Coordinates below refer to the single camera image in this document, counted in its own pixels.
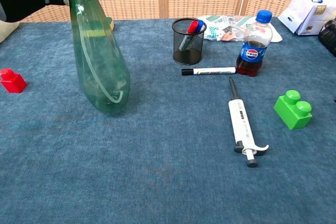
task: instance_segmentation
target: white box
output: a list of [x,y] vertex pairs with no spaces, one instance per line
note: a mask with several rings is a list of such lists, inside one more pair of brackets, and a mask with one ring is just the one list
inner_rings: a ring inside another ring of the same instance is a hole
[[278,19],[298,35],[317,35],[336,17],[336,0],[292,0]]

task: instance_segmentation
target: pipette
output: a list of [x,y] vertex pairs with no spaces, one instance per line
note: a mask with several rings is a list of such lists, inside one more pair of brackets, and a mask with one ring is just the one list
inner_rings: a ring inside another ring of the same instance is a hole
[[229,110],[236,141],[235,152],[247,156],[248,167],[256,167],[258,163],[254,156],[263,155],[268,149],[268,145],[259,147],[255,144],[244,102],[238,96],[237,89],[231,77],[229,78],[229,81],[233,95],[229,101]]

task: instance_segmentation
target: blue carpet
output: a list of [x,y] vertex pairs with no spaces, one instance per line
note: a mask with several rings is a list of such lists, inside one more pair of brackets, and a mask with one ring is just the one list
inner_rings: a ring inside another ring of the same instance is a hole
[[[256,144],[233,151],[228,75],[182,76],[172,19],[115,21],[131,72],[117,117],[96,111],[77,81],[70,23],[21,24],[0,68],[28,82],[0,87],[0,223],[335,223],[336,58],[316,36],[271,44],[257,77],[232,75]],[[235,65],[240,42],[204,41],[193,67]],[[290,131],[273,110],[296,89],[313,118]]]

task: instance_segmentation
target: pepsi label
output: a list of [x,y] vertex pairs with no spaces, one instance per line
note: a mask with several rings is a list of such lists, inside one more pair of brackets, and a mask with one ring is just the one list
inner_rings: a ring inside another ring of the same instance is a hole
[[248,43],[244,43],[240,52],[240,57],[248,62],[257,63],[262,61],[267,47],[253,47]]

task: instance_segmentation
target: black bag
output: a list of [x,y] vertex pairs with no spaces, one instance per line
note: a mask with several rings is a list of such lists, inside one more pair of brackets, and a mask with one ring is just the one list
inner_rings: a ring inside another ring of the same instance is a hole
[[336,18],[323,25],[318,37],[320,42],[336,57]]

